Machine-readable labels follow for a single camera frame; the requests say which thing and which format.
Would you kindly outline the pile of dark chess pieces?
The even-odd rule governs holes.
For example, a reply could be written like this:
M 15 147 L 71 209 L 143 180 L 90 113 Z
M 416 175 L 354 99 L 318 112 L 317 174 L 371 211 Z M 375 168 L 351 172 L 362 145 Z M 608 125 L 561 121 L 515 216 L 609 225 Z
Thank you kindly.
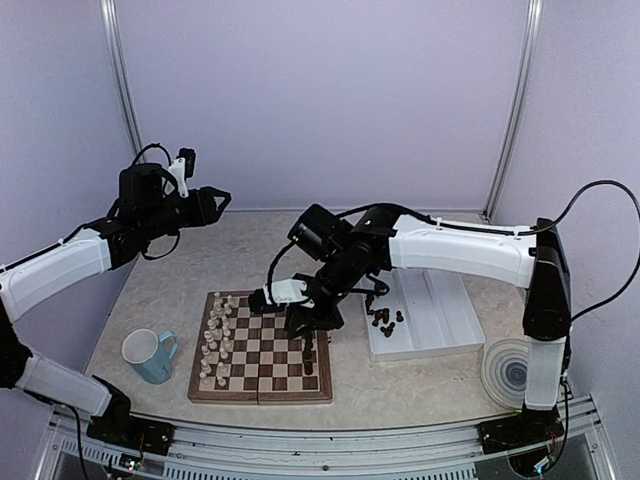
M 373 294 L 366 296 L 364 302 L 366 314 L 371 318 L 371 326 L 378 329 L 385 338 L 389 338 L 393 335 L 396 326 L 405 321 L 405 317 L 401 310 L 397 310 L 395 317 L 392 317 L 388 307 L 375 308 L 375 299 L 376 296 Z

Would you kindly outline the wooden chess board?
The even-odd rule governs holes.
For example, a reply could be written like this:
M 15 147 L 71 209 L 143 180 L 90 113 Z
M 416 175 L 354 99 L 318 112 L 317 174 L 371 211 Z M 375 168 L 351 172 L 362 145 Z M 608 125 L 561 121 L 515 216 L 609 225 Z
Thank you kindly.
M 237 302 L 231 389 L 204 391 L 198 386 L 194 354 L 188 399 L 196 404 L 313 405 L 333 400 L 329 339 L 317 332 L 314 374 L 306 376 L 302 360 L 303 339 L 288 340 L 284 311 L 254 314 L 247 291 L 222 291 Z

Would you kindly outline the light blue mug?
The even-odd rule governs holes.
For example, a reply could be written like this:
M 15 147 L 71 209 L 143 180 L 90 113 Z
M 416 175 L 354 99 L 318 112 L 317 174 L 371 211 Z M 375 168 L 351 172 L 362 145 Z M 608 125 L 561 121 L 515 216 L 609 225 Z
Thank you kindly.
M 122 342 L 124 361 L 146 382 L 159 385 L 172 373 L 172 360 L 179 348 L 173 331 L 157 334 L 150 329 L 131 332 Z

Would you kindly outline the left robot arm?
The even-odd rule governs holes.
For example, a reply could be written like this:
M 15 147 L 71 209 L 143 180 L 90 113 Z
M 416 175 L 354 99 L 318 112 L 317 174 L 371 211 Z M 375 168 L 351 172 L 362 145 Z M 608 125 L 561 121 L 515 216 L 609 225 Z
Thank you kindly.
M 146 256 L 159 238 L 178 238 L 189 228 L 216 223 L 229 206 L 229 192 L 211 186 L 191 189 L 192 170 L 177 159 L 169 168 L 157 163 L 124 169 L 119 192 L 108 212 L 78 226 L 65 238 L 1 269 L 1 386 L 100 417 L 102 430 L 121 445 L 140 434 L 137 418 L 125 410 L 127 398 L 96 380 L 24 343 L 15 330 L 24 317 L 43 318 L 54 309 L 53 323 L 68 326 L 76 340 L 83 313 L 106 313 L 105 302 L 80 294 L 96 293 L 101 274 Z

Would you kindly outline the white chess pieces row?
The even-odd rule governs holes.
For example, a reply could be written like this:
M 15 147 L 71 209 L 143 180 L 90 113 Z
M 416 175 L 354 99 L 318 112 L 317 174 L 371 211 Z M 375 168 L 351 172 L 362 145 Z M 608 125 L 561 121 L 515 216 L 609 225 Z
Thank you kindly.
M 196 372 L 204 391 L 230 390 L 238 302 L 219 291 L 207 298 L 198 338 Z

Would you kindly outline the aluminium corner post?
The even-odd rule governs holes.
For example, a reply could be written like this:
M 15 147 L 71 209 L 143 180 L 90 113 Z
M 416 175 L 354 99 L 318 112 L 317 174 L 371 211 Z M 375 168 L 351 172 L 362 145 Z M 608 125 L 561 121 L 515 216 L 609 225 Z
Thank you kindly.
M 132 151 L 137 153 L 142 149 L 143 143 L 128 81 L 116 2 L 114 0 L 100 0 L 99 3 L 121 111 Z
M 535 60 L 535 52 L 542 20 L 544 2 L 530 0 L 524 28 L 522 48 L 516 75 L 514 94 L 507 117 L 506 130 L 503 135 L 498 164 L 491 182 L 489 194 L 483 209 L 483 216 L 491 222 L 497 212 L 499 200 L 504 191 L 508 170 L 512 163 L 517 136 L 526 104 L 531 72 Z

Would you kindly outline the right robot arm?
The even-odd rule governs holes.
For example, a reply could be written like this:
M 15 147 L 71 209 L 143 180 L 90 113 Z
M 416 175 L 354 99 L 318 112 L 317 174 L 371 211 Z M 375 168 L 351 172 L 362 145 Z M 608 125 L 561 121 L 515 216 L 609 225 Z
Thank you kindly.
M 551 424 L 569 356 L 569 272 L 557 230 L 449 222 L 395 204 L 335 214 L 309 207 L 288 234 L 319 264 L 310 275 L 270 280 L 270 301 L 291 307 L 291 331 L 342 326 L 340 303 L 362 294 L 397 319 L 369 332 L 370 355 L 383 362 L 483 350 L 483 382 L 495 402 L 524 410 L 511 433 L 535 442 Z M 517 340 L 492 342 L 477 314 L 473 282 L 524 295 Z

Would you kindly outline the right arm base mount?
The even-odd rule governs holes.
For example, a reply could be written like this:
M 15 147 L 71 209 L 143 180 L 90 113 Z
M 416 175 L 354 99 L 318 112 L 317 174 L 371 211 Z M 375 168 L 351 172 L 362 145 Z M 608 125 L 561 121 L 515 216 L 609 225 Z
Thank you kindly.
M 484 454 L 493 454 L 546 442 L 564 435 L 557 407 L 549 411 L 523 408 L 512 416 L 481 422 L 477 426 Z

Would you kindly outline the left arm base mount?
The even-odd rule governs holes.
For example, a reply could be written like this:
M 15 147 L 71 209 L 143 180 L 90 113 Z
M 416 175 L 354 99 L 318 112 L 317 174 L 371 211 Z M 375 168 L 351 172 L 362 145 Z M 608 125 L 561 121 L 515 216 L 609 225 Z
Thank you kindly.
M 128 416 L 111 422 L 92 418 L 87 427 L 89 438 L 129 450 L 167 456 L 175 433 L 175 426 L 161 421 Z

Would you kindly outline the white plastic tray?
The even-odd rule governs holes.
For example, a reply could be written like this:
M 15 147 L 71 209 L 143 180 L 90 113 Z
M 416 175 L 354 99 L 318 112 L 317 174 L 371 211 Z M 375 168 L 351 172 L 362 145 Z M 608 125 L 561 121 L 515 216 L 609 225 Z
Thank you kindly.
M 374 300 L 387 308 L 393 333 L 385 335 L 369 320 L 370 358 L 377 362 L 433 358 L 479 351 L 486 342 L 468 292 L 458 273 L 396 269 L 378 279 L 390 291 Z

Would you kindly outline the aluminium front rail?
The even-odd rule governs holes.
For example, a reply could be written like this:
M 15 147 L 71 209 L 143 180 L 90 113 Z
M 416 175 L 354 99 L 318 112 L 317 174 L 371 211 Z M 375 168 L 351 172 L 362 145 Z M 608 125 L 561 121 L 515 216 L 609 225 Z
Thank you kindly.
M 77 434 L 74 417 L 54 411 L 34 479 L 513 479 L 533 446 L 487 454 L 475 421 L 426 427 L 295 431 L 176 420 L 165 455 L 143 454 L 136 472 L 120 468 L 129 450 Z

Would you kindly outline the grey spiral coaster plate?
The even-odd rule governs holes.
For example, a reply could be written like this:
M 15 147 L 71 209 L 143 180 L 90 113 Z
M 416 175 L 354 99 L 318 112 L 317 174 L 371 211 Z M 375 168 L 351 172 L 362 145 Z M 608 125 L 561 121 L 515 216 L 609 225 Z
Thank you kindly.
M 483 346 L 481 382 L 489 397 L 506 409 L 524 404 L 528 364 L 528 343 L 504 338 Z

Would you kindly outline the left aluminium corner post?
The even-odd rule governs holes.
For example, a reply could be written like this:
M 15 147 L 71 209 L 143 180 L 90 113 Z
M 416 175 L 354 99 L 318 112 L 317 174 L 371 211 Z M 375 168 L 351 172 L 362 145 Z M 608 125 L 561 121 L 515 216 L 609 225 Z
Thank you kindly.
M 132 151 L 137 153 L 142 149 L 143 143 L 128 81 L 116 2 L 114 0 L 100 0 L 99 3 L 121 111 Z

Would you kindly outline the right aluminium corner post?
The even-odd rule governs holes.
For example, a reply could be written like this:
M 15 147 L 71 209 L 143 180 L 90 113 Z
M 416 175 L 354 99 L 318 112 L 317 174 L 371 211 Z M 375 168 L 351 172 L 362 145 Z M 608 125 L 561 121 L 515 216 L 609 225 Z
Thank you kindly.
M 512 163 L 517 136 L 526 104 L 531 72 L 535 60 L 535 52 L 542 20 L 544 2 L 530 0 L 524 28 L 522 48 L 516 75 L 514 94 L 507 117 L 506 130 L 503 135 L 498 164 L 491 182 L 489 194 L 483 209 L 483 216 L 491 222 L 497 212 L 499 200 L 504 191 L 508 170 Z

